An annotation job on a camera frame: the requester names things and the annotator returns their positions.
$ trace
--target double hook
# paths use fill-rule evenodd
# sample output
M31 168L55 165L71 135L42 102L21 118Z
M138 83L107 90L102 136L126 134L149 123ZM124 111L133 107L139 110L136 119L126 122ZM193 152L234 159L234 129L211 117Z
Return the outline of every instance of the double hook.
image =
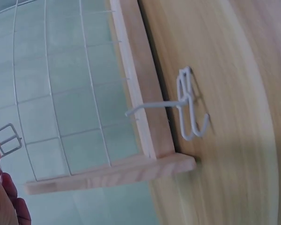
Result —
M144 103L132 110L127 111L125 113L126 116L135 114L139 109L143 109L143 108L176 107L179 111L180 129L183 138L186 139L187 141L190 141L192 140L192 138L194 138L194 136L202 137L209 124L209 115L207 113L205 114L202 130L199 131L196 123L196 117L194 111L194 103L193 103L194 94L192 91L191 74L192 73L190 67L185 67L184 69L179 70L179 75L176 80L178 101ZM184 124L184 113L182 107L185 105L189 105L189 111L190 111L192 131L189 135L186 134L185 124Z

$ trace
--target wood grain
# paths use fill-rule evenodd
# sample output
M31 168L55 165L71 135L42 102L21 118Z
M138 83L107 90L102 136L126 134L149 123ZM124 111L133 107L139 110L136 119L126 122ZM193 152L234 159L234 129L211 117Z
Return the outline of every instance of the wood grain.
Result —
M137 0L111 0L124 70L133 107L162 101L162 93ZM142 149L147 157L175 152L165 109L139 110L135 117Z
M153 180L162 176L171 176L176 173L193 170L194 168L196 168L194 158L180 153L174 153L158 160L144 155L137 155L130 157L128 161L125 160L125 163L112 167L72 176L26 183L24 187L29 195L111 187Z
M169 111L175 146L201 165L151 185L162 224L281 224L281 1L139 2L164 97L191 66L198 123L212 124L187 142Z

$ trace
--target hand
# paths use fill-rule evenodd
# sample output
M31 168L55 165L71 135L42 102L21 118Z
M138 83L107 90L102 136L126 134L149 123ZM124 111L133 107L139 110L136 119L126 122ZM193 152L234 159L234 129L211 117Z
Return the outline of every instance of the hand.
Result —
M4 188L9 200L11 201L17 215L19 225L31 225L31 217L22 198L18 198L18 192L8 173L2 172L0 169L0 183Z

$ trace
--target wooden shelf edge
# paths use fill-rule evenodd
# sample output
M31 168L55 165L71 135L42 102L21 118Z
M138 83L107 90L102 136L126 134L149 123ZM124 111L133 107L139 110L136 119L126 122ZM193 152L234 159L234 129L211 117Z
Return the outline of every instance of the wooden shelf edge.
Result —
M176 173L191 171L195 168L196 162L194 158L180 153L158 160L137 155L135 160L130 160L126 164L121 163L104 170L30 182L26 183L24 187L29 195L112 187L138 181L154 180Z
M137 0L110 0L115 31L133 107L163 101L147 33ZM164 108L139 110L137 129L144 154L162 158L175 153Z

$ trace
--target wire clip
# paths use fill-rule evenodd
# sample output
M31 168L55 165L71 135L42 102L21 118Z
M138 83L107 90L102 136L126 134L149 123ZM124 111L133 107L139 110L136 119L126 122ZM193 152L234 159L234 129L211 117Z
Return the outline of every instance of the wire clip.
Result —
M11 137L9 137L9 138L3 140L2 142L0 142L0 151L1 151L1 153L2 153L1 158L3 158L3 157L5 157L5 156L7 156L7 155L9 155L9 154L11 154L11 153L13 153L13 152L19 150L19 149L22 147L22 138L19 137L19 135L18 135L18 133L17 133L17 131L16 131L16 129L15 129L15 127L14 127L13 124L8 123L7 125L1 127L1 128L0 128L0 132L3 131L4 129L8 128L8 127L11 127L11 128L12 128L14 135L12 135ZM12 141L13 139L17 139L19 145L18 145L17 147L13 148L12 150L7 151L7 152L3 151L2 146L3 146L4 144L6 144L6 143Z
M139 109L144 109L144 108L176 107L179 111L180 129L183 138L187 141L190 141L195 136L202 137L209 124L209 115L207 113L205 114L202 130L199 131L196 123L196 117L194 111L194 103L193 103L194 94L192 91L191 74L192 72L190 67L185 67L184 69L179 70L179 75L176 80L178 101L144 103L142 105L139 105L138 107L133 108L132 110L127 111L125 115L130 116L132 114L135 114ZM189 105L191 127L192 127L192 131L189 135L186 134L185 131L184 113L182 108L183 106L186 105Z

